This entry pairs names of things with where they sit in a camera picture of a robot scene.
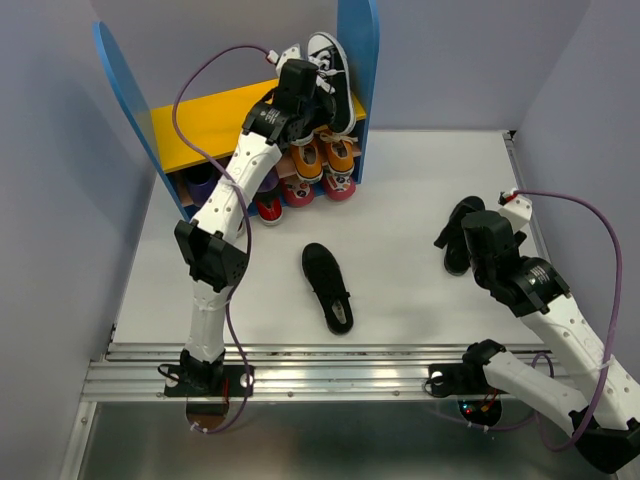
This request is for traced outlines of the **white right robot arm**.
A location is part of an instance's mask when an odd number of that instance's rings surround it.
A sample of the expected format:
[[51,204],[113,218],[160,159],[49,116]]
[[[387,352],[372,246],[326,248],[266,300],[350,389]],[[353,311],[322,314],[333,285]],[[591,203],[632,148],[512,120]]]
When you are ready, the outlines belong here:
[[509,393],[551,420],[596,469],[612,474],[639,455],[639,384],[612,357],[581,313],[568,284],[547,261],[523,256],[525,234],[496,211],[464,215],[458,226],[476,283],[532,330],[571,378],[568,387],[520,361],[504,345],[471,345],[459,363],[432,365],[436,398]]

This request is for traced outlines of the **all black sneaker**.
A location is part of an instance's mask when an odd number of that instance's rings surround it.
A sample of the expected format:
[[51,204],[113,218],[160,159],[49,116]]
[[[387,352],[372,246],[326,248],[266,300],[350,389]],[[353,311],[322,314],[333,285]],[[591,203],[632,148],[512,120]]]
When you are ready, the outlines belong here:
[[453,209],[442,232],[445,248],[444,268],[449,274],[461,276],[469,269],[470,260],[461,221],[467,214],[484,209],[484,201],[477,196],[465,197]]
[[334,335],[345,335],[354,326],[353,312],[339,264],[322,244],[307,244],[302,252],[304,276],[316,294],[327,327]]

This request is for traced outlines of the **orange sneaker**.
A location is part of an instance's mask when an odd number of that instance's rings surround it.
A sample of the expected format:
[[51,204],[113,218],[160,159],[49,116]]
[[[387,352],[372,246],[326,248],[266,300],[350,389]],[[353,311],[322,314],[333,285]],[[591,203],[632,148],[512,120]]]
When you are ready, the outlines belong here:
[[357,138],[330,130],[321,131],[319,138],[325,147],[329,170],[334,175],[350,176],[355,168],[353,147]]
[[296,169],[296,175],[301,181],[314,184],[321,180],[323,175],[322,160],[315,139],[305,145],[292,145],[289,152]]

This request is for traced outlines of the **black sneaker white laces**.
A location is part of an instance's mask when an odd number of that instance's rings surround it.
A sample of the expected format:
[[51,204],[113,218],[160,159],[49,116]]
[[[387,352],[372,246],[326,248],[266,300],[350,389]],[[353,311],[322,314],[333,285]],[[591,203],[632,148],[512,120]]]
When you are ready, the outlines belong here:
[[329,123],[338,135],[349,134],[356,123],[351,97],[348,58],[338,40],[327,32],[316,32],[307,43],[307,59],[318,67],[317,84],[335,101],[335,114]]

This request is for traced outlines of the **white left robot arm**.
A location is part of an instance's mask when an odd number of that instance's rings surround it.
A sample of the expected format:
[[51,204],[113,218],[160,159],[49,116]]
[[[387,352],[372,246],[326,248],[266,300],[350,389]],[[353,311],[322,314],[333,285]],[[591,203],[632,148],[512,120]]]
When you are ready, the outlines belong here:
[[226,308],[251,254],[235,245],[239,227],[250,223],[248,206],[287,147],[335,115],[336,104],[318,78],[312,62],[284,62],[277,86],[247,114],[212,194],[191,220],[174,229],[193,280],[190,332],[174,380],[206,396],[224,383]]

